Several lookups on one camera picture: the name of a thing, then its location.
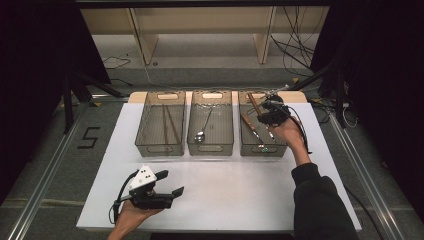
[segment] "white table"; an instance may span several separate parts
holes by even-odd
[[[235,131],[231,157],[190,156],[186,144],[181,157],[150,158],[142,157],[134,144],[143,104],[124,104],[77,227],[90,231],[111,230],[114,225],[109,222],[108,212],[123,182],[146,164],[154,172],[169,170],[169,176],[157,182],[156,192],[170,193],[181,186],[185,189],[171,209],[146,220],[140,230],[291,233],[295,189],[291,177],[291,170],[295,168],[293,154],[288,149],[282,158],[240,156],[237,104],[233,101]],[[298,112],[304,124],[313,152],[312,161],[318,165],[321,175],[332,178],[355,229],[361,230],[312,107],[308,103],[288,105]]]

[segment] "spoon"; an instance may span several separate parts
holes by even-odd
[[[212,112],[212,108],[209,109],[209,113],[208,113],[208,116],[206,117],[206,121],[205,121],[205,124],[203,125],[202,130],[198,132],[196,136],[194,137],[194,140],[196,140],[196,142],[203,142],[203,140],[205,140],[205,128],[206,128],[206,124],[208,123],[209,117],[211,116],[211,112]]]

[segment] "transparent plastic bin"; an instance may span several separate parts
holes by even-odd
[[[204,140],[197,141],[196,134],[204,126]],[[233,154],[231,91],[193,91],[187,143],[190,155],[231,156]]]
[[[265,95],[265,92],[261,91],[239,91],[239,112],[244,113],[248,116],[250,122],[255,126],[256,132],[264,142],[264,146],[261,146],[258,138],[253,134],[251,128],[246,124],[240,115],[240,155],[241,156],[253,156],[253,157],[282,157],[287,149],[287,144],[276,136],[275,141],[272,140],[266,126],[258,121],[257,113],[248,97],[248,93],[252,93],[253,98],[257,104],[264,101],[261,99]]]
[[[143,157],[184,155],[185,92],[148,92],[135,145]]]

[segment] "human hand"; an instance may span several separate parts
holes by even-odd
[[[144,220],[161,211],[163,209],[143,210],[134,207],[130,201],[125,201],[115,228],[110,233],[108,240],[124,239],[128,233],[134,231]]]
[[[288,118],[278,127],[269,126],[268,130],[279,137],[283,142],[286,142],[290,147],[299,143],[303,144],[302,133],[291,118]]]
[[[294,121],[289,118],[280,126],[269,126],[268,129],[289,145],[293,152],[296,165],[299,166],[305,163],[310,163],[311,159],[309,158],[308,151],[306,150],[305,144],[303,142],[301,130],[294,123]]]

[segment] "cable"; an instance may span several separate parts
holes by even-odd
[[[291,109],[294,112],[294,114],[296,114],[297,118],[299,119],[300,124],[296,121],[296,119],[294,117],[289,116],[290,119],[296,124],[296,126],[301,131],[302,137],[303,137],[303,142],[305,144],[306,150],[308,151],[308,154],[311,154],[312,152],[309,151],[309,146],[308,146],[308,137],[306,136],[306,131],[305,131],[305,128],[303,127],[302,120],[300,119],[299,114],[297,114],[297,112],[294,108],[292,108],[290,106],[287,106],[287,107],[289,109]]]
[[[346,124],[349,126],[349,127],[351,127],[351,128],[354,128],[354,127],[356,127],[356,125],[358,125],[358,118],[356,118],[356,120],[355,120],[355,125],[350,125],[349,124],[349,122],[347,121],[347,119],[346,119],[346,116],[345,116],[345,111],[346,111],[346,109],[347,109],[347,107],[345,107],[345,108],[343,108],[343,119],[345,120],[345,122],[346,122]]]
[[[306,7],[305,8],[305,11],[303,12],[303,16],[302,16],[302,22],[303,22],[303,17],[305,16],[305,12],[306,12],[306,10],[307,10],[308,8]],[[296,7],[296,22],[295,22],[295,25],[294,25],[294,27],[296,28],[296,35],[297,35],[297,38],[299,39],[299,43],[301,44],[300,45],[300,47],[301,47],[301,51],[300,51],[300,54],[302,55],[302,57],[303,57],[303,60],[305,60],[305,57],[303,56],[303,52],[302,51],[304,51],[305,49],[305,46],[303,45],[303,43],[302,43],[302,40],[300,39],[300,35],[299,35],[299,32],[300,32],[300,25],[298,24],[298,18],[299,18],[299,11],[300,11],[300,7],[299,6],[297,6]],[[309,59],[309,61],[312,61],[312,59],[309,57],[309,55],[306,53],[306,51],[305,51],[305,54],[306,54],[306,57]]]
[[[124,80],[122,80],[122,79],[120,79],[120,78],[111,78],[110,79],[111,81],[120,81],[120,82],[123,82],[123,83],[126,83],[128,86],[134,86],[134,84],[132,84],[132,83],[129,83],[129,82],[127,82],[127,81],[124,81]]]
[[[286,47],[285,47],[285,49],[283,50],[276,42],[275,42],[275,39],[272,37],[272,35],[271,35],[271,38],[274,40],[274,43],[277,45],[277,47],[280,49],[280,51],[282,51],[283,52],[283,66],[284,66],[284,69],[287,71],[287,72],[289,72],[289,73],[291,73],[291,74],[298,74],[298,75],[300,75],[300,76],[304,76],[304,77],[309,77],[309,76],[307,76],[307,75],[302,75],[302,74],[299,74],[297,71],[294,71],[295,73],[293,73],[292,71],[290,71],[290,70],[288,70],[288,68],[287,68],[287,66],[286,66],[286,61],[285,61],[285,57],[286,57],[286,54],[287,55],[289,55],[292,59],[295,59],[293,56],[291,56],[288,52],[287,52],[287,48],[288,48],[288,46],[289,46],[289,44],[290,44],[290,41],[291,41],[291,39],[293,39],[294,41],[296,41],[294,38],[293,38],[293,32],[292,33],[290,33],[290,38],[289,38],[289,41],[287,42],[287,45],[286,45]]]
[[[319,125],[328,123],[330,121],[330,115],[331,115],[332,112],[335,111],[335,107],[334,106],[327,106],[327,105],[325,105],[323,103],[320,103],[318,101],[312,100],[310,98],[308,98],[307,101],[312,105],[313,108],[322,110],[322,111],[324,111],[326,113],[326,115],[320,121],[318,121],[318,124]]]
[[[292,29],[292,33],[290,33],[290,38],[293,38],[293,40],[299,44],[299,47],[302,48],[303,47],[302,41],[300,40],[299,34],[296,33],[296,31],[295,31],[295,28],[297,27],[297,20],[298,20],[298,17],[299,17],[299,7],[298,6],[296,7],[296,15],[295,15],[296,16],[296,19],[295,19],[296,21],[295,21],[295,25],[294,26],[293,26],[292,21],[291,21],[291,19],[289,17],[289,14],[287,13],[286,7],[283,7],[283,9],[284,9],[284,13],[286,14],[287,20],[290,23],[290,27]],[[306,63],[306,59],[305,59],[305,56],[303,56],[303,52],[300,51],[300,54],[302,55],[302,58],[303,58],[303,60]]]
[[[346,185],[343,184],[343,187],[346,189],[346,191],[358,202],[358,204],[362,207],[362,209],[364,210],[365,214],[367,214],[368,218],[371,220],[372,225],[374,226],[375,230],[377,231],[378,236],[380,237],[381,240],[384,240],[383,234],[380,232],[380,230],[377,227],[376,222],[374,221],[374,219],[372,218],[370,212],[367,210],[367,208],[365,207],[365,205],[359,200],[359,198],[357,198],[350,190],[349,188],[346,187]]]
[[[113,67],[113,68],[106,68],[106,69],[116,69],[116,68],[119,68],[119,67],[122,67],[122,66],[124,66],[124,65],[127,65],[128,63],[130,63],[131,62],[131,60],[129,60],[128,58],[119,58],[119,57],[108,57],[108,58],[106,58],[105,60],[103,60],[103,63],[108,63],[108,61],[107,60],[109,60],[109,59],[111,59],[111,58],[114,58],[114,59],[117,59],[117,60],[119,60],[119,61],[126,61],[126,62],[124,62],[124,63],[122,63],[122,64],[120,64],[120,65],[118,65],[118,66],[116,66],[116,67]]]
[[[325,7],[322,7],[321,16],[319,17],[317,25],[315,26],[311,35],[309,35],[309,37],[304,42],[302,42],[302,44],[305,44],[315,34],[315,31],[318,29],[318,26],[321,24],[322,17],[324,16],[324,12],[325,12]]]
[[[289,55],[289,57],[291,57],[292,59],[294,59],[296,62],[298,62],[299,64],[301,64],[302,66],[304,66],[306,69],[309,69],[309,70],[311,70],[310,68],[309,68],[309,66],[308,65],[306,65],[305,63],[303,63],[303,62],[301,62],[300,60],[298,60],[296,57],[294,57],[293,55],[291,55],[290,53],[288,53],[287,52],[287,50],[286,49],[282,49],[281,48],[281,46],[278,44],[278,42],[276,42],[276,40],[274,39],[274,37],[271,35],[271,39],[275,42],[275,44],[277,45],[277,47],[284,53],[284,54],[287,54],[287,55]]]
[[[276,43],[278,43],[278,44],[282,44],[282,45],[287,45],[287,46],[289,46],[289,47],[291,47],[291,48],[295,48],[295,49],[301,49],[300,47],[296,47],[296,46],[294,46],[294,45],[290,45],[290,44],[287,44],[287,43],[283,43],[283,42],[280,42],[280,41],[277,41],[277,40],[275,40],[275,39],[273,39],[274,40],[274,42],[276,42]],[[313,54],[314,53],[314,51],[315,50],[313,50],[313,49],[310,49],[310,48],[307,48],[307,51],[306,52],[308,52],[308,53],[310,53],[310,54]]]
[[[121,196],[122,196],[122,193],[124,192],[125,186],[127,186],[128,182],[131,180],[131,178],[133,178],[133,177],[135,177],[137,175],[138,171],[139,170],[135,171],[130,176],[128,176],[128,178],[125,180],[124,184],[122,185],[121,190],[119,191],[118,197],[113,202],[113,205],[112,205],[111,209],[113,209],[113,219],[114,219],[114,222],[110,221],[111,220],[110,219],[110,211],[111,210],[109,210],[109,221],[112,224],[115,224],[116,223],[116,220],[118,220],[118,217],[119,217],[119,206],[121,206],[121,202],[123,201],[121,199]]]

